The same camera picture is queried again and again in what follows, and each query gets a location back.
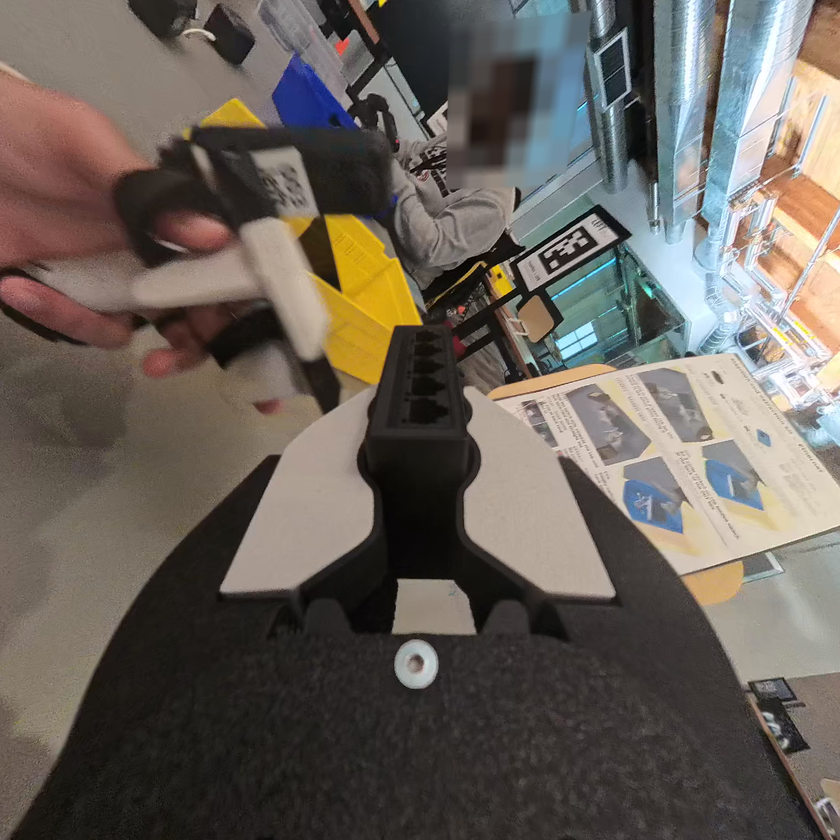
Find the yellow plastic bin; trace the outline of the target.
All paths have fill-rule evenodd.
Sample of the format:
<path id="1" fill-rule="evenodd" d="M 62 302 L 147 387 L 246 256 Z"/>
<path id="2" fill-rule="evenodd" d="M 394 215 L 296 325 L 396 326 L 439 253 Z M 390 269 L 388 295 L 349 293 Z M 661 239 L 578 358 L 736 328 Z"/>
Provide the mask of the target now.
<path id="1" fill-rule="evenodd" d="M 382 136 L 269 127 L 232 100 L 187 139 L 237 236 L 247 222 L 280 218 L 298 239 L 312 219 L 325 217 L 342 290 L 310 270 L 329 314 L 324 349 L 333 369 L 377 383 L 394 328 L 419 324 L 403 269 L 386 254 L 384 235 L 365 224 L 389 205 L 392 157 Z M 266 298 L 241 249 L 248 279 Z"/>

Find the black white marker sign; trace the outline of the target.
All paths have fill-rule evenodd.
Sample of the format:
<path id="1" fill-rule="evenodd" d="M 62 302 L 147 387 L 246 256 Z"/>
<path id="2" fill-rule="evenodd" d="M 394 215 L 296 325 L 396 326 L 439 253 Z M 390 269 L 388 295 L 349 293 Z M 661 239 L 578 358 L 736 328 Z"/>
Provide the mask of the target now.
<path id="1" fill-rule="evenodd" d="M 631 235 L 603 206 L 595 205 L 560 231 L 510 259 L 514 287 L 525 293 L 550 286 L 626 242 Z"/>

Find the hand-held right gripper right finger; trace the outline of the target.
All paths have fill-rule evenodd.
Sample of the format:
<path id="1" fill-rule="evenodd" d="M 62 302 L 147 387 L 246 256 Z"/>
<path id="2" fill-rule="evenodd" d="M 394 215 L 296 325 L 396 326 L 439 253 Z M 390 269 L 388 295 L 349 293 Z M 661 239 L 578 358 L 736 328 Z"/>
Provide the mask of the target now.
<path id="1" fill-rule="evenodd" d="M 557 455 L 476 388 L 464 396 L 479 450 L 464 495 L 466 536 L 547 595 L 611 601 L 615 588 Z"/>

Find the black divider of yellow bin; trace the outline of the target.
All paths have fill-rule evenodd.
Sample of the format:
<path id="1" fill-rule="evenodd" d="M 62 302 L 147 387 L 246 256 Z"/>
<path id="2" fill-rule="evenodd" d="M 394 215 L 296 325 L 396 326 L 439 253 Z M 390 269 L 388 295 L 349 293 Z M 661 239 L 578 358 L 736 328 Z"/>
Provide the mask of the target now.
<path id="1" fill-rule="evenodd" d="M 298 237 L 299 245 L 307 257 L 311 273 L 341 292 L 340 277 L 325 217 L 316 217 Z"/>

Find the instruction sheet on wooden board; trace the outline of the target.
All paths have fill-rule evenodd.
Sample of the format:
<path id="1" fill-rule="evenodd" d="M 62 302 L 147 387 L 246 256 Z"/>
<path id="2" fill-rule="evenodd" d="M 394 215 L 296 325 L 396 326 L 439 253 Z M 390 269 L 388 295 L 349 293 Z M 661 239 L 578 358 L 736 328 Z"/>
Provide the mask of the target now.
<path id="1" fill-rule="evenodd" d="M 704 606 L 739 591 L 745 558 L 838 530 L 838 481 L 733 353 L 586 365 L 489 398 L 573 460 Z"/>

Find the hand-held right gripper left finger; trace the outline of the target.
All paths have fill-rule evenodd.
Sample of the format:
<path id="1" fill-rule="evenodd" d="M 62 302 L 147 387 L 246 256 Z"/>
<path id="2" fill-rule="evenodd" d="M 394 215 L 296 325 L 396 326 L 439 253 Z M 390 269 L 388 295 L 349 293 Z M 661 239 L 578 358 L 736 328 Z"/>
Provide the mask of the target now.
<path id="1" fill-rule="evenodd" d="M 303 430 L 282 453 L 234 559 L 224 597 L 287 595 L 365 541 L 374 494 L 358 455 L 375 389 Z"/>

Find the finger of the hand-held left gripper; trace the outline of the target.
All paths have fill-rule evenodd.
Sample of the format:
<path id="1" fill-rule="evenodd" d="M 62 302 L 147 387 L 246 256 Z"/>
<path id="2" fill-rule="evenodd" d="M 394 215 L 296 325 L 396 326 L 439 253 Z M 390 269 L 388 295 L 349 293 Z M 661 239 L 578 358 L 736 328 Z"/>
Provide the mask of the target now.
<path id="1" fill-rule="evenodd" d="M 220 345 L 215 348 L 215 360 L 223 371 L 224 393 L 239 403 L 310 396 L 293 343 L 257 343 L 237 352 Z"/>
<path id="2" fill-rule="evenodd" d="M 323 413 L 340 404 L 341 385 L 325 353 L 329 314 L 310 264 L 280 218 L 247 222 L 238 231 L 248 268 L 275 310 L 310 394 Z"/>

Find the black network switch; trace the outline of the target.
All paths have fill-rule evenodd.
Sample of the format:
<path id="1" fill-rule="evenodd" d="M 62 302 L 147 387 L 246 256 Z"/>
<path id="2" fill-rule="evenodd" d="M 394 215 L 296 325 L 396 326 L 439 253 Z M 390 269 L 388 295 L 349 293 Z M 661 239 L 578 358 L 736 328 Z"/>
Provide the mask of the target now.
<path id="1" fill-rule="evenodd" d="M 394 329 L 361 451 L 380 493 L 388 564 L 397 578 L 456 577 L 460 503 L 475 461 L 464 388 L 448 326 Z"/>

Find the silver ventilation duct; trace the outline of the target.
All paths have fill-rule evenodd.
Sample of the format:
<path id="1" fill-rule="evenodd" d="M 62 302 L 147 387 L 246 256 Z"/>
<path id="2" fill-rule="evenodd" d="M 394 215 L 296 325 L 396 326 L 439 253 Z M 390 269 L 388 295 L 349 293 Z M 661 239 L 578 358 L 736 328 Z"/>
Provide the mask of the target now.
<path id="1" fill-rule="evenodd" d="M 718 270 L 733 206 L 757 187 L 814 2 L 636 2 L 638 80 L 654 218 L 678 243 L 696 215 L 696 261 Z"/>

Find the blue plastic bin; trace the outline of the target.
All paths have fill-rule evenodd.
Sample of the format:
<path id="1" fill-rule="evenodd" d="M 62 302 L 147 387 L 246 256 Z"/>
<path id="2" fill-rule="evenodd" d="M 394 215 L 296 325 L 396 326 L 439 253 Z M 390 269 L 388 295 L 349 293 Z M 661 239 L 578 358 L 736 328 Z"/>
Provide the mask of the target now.
<path id="1" fill-rule="evenodd" d="M 286 128 L 360 128 L 317 72 L 297 52 L 292 53 L 271 99 L 280 123 Z"/>

